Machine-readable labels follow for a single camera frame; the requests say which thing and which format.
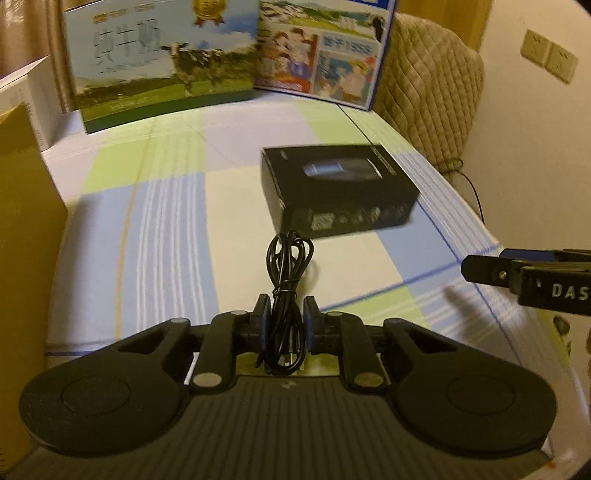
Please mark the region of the light blue milk carton box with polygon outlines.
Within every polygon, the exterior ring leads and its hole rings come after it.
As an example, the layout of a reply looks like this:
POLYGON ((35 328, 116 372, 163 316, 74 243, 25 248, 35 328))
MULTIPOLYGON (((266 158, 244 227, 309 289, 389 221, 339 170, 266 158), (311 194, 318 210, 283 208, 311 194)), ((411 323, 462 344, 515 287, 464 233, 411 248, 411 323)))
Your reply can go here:
POLYGON ((64 12, 87 132, 254 93, 257 1, 92 1, 64 12))

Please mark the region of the beige curtain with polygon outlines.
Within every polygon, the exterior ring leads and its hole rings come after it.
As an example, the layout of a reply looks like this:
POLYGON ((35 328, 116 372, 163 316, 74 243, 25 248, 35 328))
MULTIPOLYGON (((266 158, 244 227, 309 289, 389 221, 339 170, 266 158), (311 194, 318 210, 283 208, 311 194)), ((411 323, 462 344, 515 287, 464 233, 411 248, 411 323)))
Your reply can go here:
POLYGON ((1 76, 48 56, 64 112, 76 109, 64 14, 77 5, 61 0, 1 2, 1 76))

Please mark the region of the white appliance box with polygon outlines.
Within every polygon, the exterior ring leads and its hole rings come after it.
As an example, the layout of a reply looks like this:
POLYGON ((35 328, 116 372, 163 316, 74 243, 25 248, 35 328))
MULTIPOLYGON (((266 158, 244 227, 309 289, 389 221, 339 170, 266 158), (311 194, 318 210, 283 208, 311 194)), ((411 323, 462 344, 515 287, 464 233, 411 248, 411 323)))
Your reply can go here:
POLYGON ((62 109, 48 56, 36 60, 1 79, 1 113, 23 104, 37 144, 45 151, 53 144, 62 109))

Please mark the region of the quilted beige chair cover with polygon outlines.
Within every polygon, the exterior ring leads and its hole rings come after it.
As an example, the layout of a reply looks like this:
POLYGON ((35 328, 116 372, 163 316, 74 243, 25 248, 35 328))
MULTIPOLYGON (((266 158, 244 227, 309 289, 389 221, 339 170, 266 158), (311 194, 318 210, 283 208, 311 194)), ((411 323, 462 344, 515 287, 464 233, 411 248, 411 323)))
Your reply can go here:
POLYGON ((462 168, 484 88, 482 57, 451 30, 394 17, 373 109, 441 174, 462 168))

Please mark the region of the brown cardboard box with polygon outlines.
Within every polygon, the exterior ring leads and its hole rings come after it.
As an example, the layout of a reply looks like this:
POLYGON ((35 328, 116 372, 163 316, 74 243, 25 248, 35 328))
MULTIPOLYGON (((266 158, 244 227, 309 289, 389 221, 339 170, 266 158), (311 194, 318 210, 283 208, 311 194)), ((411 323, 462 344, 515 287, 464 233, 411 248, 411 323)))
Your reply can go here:
POLYGON ((19 414, 44 369, 52 285, 67 219, 27 109, 1 115, 1 471, 32 449, 19 414))

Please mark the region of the double wall socket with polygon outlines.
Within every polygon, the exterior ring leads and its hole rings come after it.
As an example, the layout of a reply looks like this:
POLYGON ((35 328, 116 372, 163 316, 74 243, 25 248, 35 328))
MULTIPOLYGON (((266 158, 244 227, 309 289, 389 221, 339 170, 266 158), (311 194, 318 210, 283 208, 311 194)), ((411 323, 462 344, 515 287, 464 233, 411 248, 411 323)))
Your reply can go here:
POLYGON ((573 81, 579 62, 572 52, 532 30, 526 31, 521 55, 566 84, 573 81))

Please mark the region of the dark blue milk carton box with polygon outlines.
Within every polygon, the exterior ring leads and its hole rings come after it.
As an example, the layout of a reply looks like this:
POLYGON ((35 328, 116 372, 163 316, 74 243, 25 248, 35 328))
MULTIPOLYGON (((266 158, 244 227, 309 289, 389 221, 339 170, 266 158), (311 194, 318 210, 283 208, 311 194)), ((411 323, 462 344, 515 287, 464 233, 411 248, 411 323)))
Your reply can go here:
POLYGON ((397 3, 263 1, 256 87, 368 110, 397 3))

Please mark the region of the plaid tablecloth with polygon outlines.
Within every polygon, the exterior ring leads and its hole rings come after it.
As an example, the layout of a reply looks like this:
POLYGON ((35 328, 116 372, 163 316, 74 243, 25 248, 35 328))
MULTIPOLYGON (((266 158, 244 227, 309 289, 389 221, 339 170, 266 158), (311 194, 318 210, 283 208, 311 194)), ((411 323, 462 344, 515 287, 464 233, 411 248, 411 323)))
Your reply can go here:
POLYGON ((587 400, 551 318, 461 274, 466 256, 500 250, 477 214, 378 115, 286 95, 95 134, 69 115, 44 156, 69 209, 47 364, 172 317, 201 324, 252 308, 271 289, 263 149, 363 143, 384 146, 419 199, 403 226, 318 239, 301 294, 369 324, 404 318, 538 373, 558 399, 548 452, 587 458, 587 400))

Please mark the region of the black product box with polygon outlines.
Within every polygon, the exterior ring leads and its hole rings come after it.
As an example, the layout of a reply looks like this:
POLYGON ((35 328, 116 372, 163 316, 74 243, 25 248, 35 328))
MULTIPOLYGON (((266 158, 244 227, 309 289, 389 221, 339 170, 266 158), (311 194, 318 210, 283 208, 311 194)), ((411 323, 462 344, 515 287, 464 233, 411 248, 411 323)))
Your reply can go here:
POLYGON ((260 172, 276 233, 310 239, 403 225, 420 195, 381 145, 265 148, 260 172))

